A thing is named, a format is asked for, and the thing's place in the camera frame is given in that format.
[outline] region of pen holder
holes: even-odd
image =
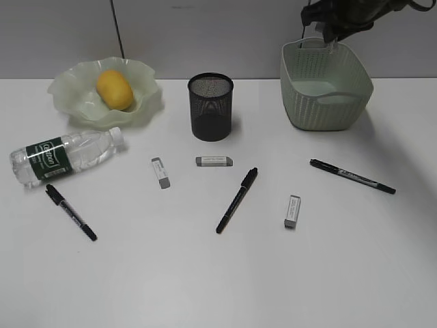
[[[188,82],[191,129],[203,141],[218,141],[231,132],[232,80],[219,73],[196,75]]]

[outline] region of light green basket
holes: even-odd
[[[282,48],[281,91],[294,126],[340,131],[363,112],[373,83],[349,47],[339,43],[330,50],[323,39],[307,38]]]

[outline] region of pale green bowl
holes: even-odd
[[[96,91],[99,75],[105,70],[116,70],[128,80],[134,102],[126,111],[110,109]],[[151,106],[151,98],[159,92],[155,71],[137,60],[110,57],[87,61],[58,75],[48,87],[58,111],[78,121],[98,128],[111,128],[133,121]]]

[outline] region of white eraser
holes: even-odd
[[[167,171],[165,171],[163,162],[159,157],[152,159],[153,170],[155,171],[156,177],[159,180],[159,185],[161,189],[165,189],[170,187],[169,176],[167,175]]]
[[[296,224],[298,221],[298,215],[299,215],[299,208],[300,208],[300,197],[291,195],[290,196],[290,202],[288,204],[287,209],[287,216],[285,217],[285,227],[295,229]]]
[[[196,157],[197,166],[232,166],[233,161],[226,156]]]

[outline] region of water bottle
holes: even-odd
[[[26,187],[55,176],[77,173],[110,158],[124,142],[119,128],[64,135],[11,153],[12,170]]]

